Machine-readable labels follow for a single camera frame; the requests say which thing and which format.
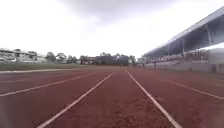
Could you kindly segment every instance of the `grass field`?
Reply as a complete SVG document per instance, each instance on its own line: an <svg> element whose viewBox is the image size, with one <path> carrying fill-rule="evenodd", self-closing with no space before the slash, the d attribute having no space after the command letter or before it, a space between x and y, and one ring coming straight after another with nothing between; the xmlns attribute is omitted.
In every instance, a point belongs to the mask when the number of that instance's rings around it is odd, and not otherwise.
<svg viewBox="0 0 224 128"><path fill-rule="evenodd" d="M0 71L13 71L13 70L40 70L40 69L70 69L70 68L86 68L89 65L77 64L25 64L25 63L12 63L0 64Z"/></svg>

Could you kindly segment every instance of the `cloudy sky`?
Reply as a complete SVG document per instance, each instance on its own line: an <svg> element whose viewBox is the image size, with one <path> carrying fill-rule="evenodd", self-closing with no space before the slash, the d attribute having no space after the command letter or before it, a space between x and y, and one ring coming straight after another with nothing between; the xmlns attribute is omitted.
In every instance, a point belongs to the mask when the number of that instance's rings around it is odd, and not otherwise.
<svg viewBox="0 0 224 128"><path fill-rule="evenodd" d="M223 0L0 0L0 47L140 57Z"/></svg>

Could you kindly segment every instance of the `red running track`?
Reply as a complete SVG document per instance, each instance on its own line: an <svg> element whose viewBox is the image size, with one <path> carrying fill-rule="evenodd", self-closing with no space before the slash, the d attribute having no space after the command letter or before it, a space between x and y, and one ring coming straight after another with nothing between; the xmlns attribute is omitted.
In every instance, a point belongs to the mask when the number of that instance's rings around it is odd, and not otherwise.
<svg viewBox="0 0 224 128"><path fill-rule="evenodd" d="M0 127L175 128L128 72L180 127L224 127L222 76L116 67L0 74Z"/></svg>

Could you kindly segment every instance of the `stadium roof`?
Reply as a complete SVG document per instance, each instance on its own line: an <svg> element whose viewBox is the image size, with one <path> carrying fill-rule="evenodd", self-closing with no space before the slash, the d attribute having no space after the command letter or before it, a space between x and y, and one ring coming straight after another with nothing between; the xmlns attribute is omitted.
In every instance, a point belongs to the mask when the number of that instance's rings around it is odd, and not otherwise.
<svg viewBox="0 0 224 128"><path fill-rule="evenodd" d="M172 39L170 39L168 42L166 42L165 44L155 48L152 51L149 51L148 53L146 53L145 55L149 55L151 53L154 52L158 52L158 50L160 50L161 48L163 48L164 46L171 44L175 41L177 41L178 39L181 39L182 37L189 35L191 32L203 27L204 25L206 25L207 23L221 17L222 15L224 15L224 6L221 7L220 9L218 9L217 11L213 12L212 14L208 15L207 17L205 17L204 19L200 20L199 22L197 22L196 24L192 25L191 27L189 27L188 29L184 30L183 32L179 33L178 35L174 36Z"/></svg>

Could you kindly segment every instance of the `track lane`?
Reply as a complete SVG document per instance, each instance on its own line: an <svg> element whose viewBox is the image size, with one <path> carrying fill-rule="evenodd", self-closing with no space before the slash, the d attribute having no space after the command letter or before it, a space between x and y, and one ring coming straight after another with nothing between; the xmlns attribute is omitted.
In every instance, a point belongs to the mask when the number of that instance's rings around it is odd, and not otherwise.
<svg viewBox="0 0 224 128"><path fill-rule="evenodd" d="M11 93L11 92L16 92L16 91L21 91L21 90L27 90L27 89L32 89L32 88L38 88L41 86L46 86L50 84L57 84L63 81L67 80L75 80L78 77L85 77L88 74L94 74L97 72L93 71L80 71L80 72L74 72L70 75L63 75L63 76L52 76L48 77L46 79L42 78L36 78L33 80L28 80L28 81L18 81L18 82L7 82L7 83L0 83L0 96Z"/></svg>
<svg viewBox="0 0 224 128"><path fill-rule="evenodd" d="M113 73L96 90L47 128L173 128L124 71Z"/></svg>
<svg viewBox="0 0 224 128"><path fill-rule="evenodd" d="M145 95L154 103L154 105L164 114L164 116L172 123L175 128L182 128L182 126L174 120L174 118L157 102L157 100L126 70L132 80L141 88Z"/></svg>
<svg viewBox="0 0 224 128"><path fill-rule="evenodd" d="M0 74L0 83L4 81L13 81L13 80L29 80L33 78L43 78L47 76L53 75L62 75L62 74L69 74L73 72L79 71L91 71L92 69L74 69L74 70L61 70L61 71L45 71L45 72L27 72L27 73L2 73Z"/></svg>
<svg viewBox="0 0 224 128"><path fill-rule="evenodd" d="M209 78L208 75L193 72L154 72L152 76L173 83L196 89L224 98L224 83Z"/></svg>
<svg viewBox="0 0 224 128"><path fill-rule="evenodd" d="M223 100L173 85L147 70L129 69L129 72L184 128L224 127Z"/></svg>
<svg viewBox="0 0 224 128"><path fill-rule="evenodd" d="M92 87L90 90L88 90L86 93L84 93L83 95L81 95L78 99L76 99L75 101L73 101L71 104L69 104L66 108L62 109L60 112L58 112L57 114L55 114L53 117L51 117L50 119L48 119L47 121L45 121L44 123L40 124L39 126L37 126L37 128L45 128L46 126L48 126L50 123L53 123L57 118L59 118L60 116L62 116L65 112L67 112L69 109L71 109L74 105L76 105L79 101L81 101L83 98L85 98L89 93L91 93L93 90L95 90L98 86L100 86L104 81L106 81L107 79L109 79L111 77L113 73L109 74L108 76L106 76L104 79L102 79L99 83L97 83L94 87Z"/></svg>
<svg viewBox="0 0 224 128"><path fill-rule="evenodd" d="M0 127L34 128L93 87L110 71L92 77L0 97Z"/></svg>

